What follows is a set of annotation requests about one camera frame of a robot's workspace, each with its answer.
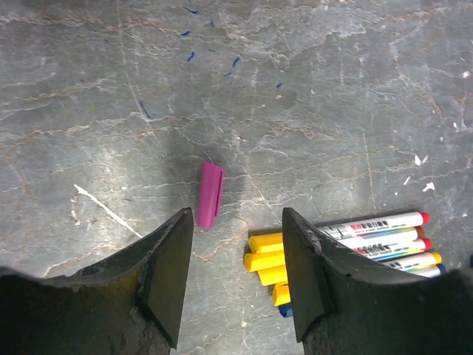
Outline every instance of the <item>white streak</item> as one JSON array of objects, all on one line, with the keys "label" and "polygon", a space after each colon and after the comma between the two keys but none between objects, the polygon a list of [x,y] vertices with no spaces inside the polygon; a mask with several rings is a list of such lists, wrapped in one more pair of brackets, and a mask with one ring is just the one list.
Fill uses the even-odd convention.
[{"label": "white streak", "polygon": [[422,192],[426,192],[426,191],[428,191],[428,190],[435,191],[435,185],[434,185],[433,182],[427,183],[427,184],[426,184],[426,187],[424,187],[424,188],[422,189]]},{"label": "white streak", "polygon": [[76,184],[74,184],[74,187],[77,189],[78,193],[81,194],[81,195],[85,195],[87,196],[88,198],[90,198],[92,201],[94,201],[95,203],[97,203],[100,207],[102,207],[105,212],[113,219],[113,220],[116,220],[117,222],[119,222],[119,224],[121,224],[123,227],[125,227],[126,229],[128,229],[130,232],[132,232],[134,235],[136,235],[137,237],[139,238],[143,238],[143,236],[141,234],[139,234],[137,231],[135,231],[128,223],[126,223],[122,218],[118,217],[111,209],[109,209],[107,206],[105,206],[102,202],[100,202],[99,200],[97,200],[97,198],[94,196],[94,195],[91,195],[90,193],[88,193],[86,190],[82,189],[80,186],[77,186]]}]

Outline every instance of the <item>yellow marker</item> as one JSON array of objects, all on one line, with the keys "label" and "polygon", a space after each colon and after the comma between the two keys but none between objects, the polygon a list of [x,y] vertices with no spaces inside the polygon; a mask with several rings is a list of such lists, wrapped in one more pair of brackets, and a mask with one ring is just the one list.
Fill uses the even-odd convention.
[{"label": "yellow marker", "polygon": [[273,304],[275,306],[285,305],[290,302],[289,285],[287,283],[277,283],[273,289]]},{"label": "yellow marker", "polygon": [[283,250],[282,233],[254,235],[248,241],[253,253],[269,253],[271,251]]},{"label": "yellow marker", "polygon": [[287,282],[286,265],[275,266],[274,268],[264,268],[258,271],[261,284],[263,286],[274,285],[275,283]]},{"label": "yellow marker", "polygon": [[284,265],[284,251],[273,251],[271,253],[245,254],[245,267],[248,271],[258,271],[264,268]]}]

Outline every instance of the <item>marker label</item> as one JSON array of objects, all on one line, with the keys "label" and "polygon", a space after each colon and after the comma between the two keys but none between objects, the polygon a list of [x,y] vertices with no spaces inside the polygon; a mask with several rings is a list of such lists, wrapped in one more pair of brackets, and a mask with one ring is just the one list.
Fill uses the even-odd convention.
[{"label": "marker label", "polygon": [[429,215],[426,212],[410,212],[389,217],[342,223],[334,226],[321,227],[319,229],[328,233],[332,238],[341,239],[390,229],[416,227],[428,222]]},{"label": "marker label", "polygon": [[395,268],[402,271],[413,271],[420,268],[426,268],[433,266],[442,261],[442,257],[439,253],[422,253],[418,255],[412,255],[411,257],[402,257],[393,261],[386,261],[383,263],[390,268]]},{"label": "marker label", "polygon": [[404,257],[412,254],[420,254],[432,247],[432,242],[427,238],[421,238],[404,243],[394,244],[390,246],[377,245],[358,248],[359,254],[372,260],[381,261],[394,259],[396,257]]},{"label": "marker label", "polygon": [[421,227],[412,227],[368,234],[366,237],[341,238],[337,241],[350,249],[357,249],[412,242],[423,236],[424,233]]}]

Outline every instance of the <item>red marker cap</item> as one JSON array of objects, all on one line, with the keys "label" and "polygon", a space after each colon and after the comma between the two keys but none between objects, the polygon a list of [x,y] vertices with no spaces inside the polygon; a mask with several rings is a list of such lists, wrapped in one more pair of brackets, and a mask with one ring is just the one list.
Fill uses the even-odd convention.
[{"label": "red marker cap", "polygon": [[420,212],[422,216],[422,224],[430,222],[430,216],[427,212]]},{"label": "red marker cap", "polygon": [[432,241],[429,238],[421,238],[423,243],[426,245],[426,250],[431,249],[432,247]]}]

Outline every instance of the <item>pink marker cap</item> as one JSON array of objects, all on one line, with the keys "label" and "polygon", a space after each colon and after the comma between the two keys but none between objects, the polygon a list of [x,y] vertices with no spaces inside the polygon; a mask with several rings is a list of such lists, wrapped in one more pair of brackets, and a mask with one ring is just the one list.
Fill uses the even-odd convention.
[{"label": "pink marker cap", "polygon": [[214,226],[215,217],[220,213],[224,177],[225,170],[220,166],[208,161],[203,164],[197,216],[200,228],[209,229]]}]

